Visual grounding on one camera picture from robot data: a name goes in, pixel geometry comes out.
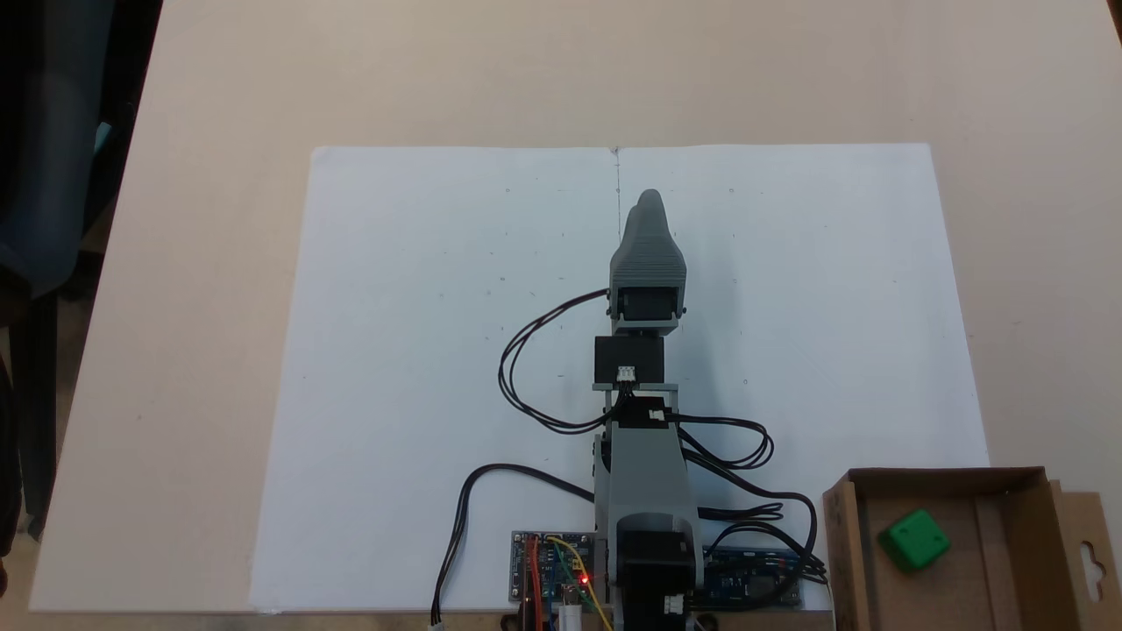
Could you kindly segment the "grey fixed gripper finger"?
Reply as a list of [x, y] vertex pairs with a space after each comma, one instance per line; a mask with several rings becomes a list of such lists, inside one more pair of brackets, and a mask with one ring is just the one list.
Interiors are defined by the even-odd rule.
[[651, 190], [650, 214], [645, 223], [637, 226], [635, 207], [629, 209], [620, 246], [610, 259], [610, 284], [669, 285], [686, 283], [686, 256], [670, 231], [661, 193]]

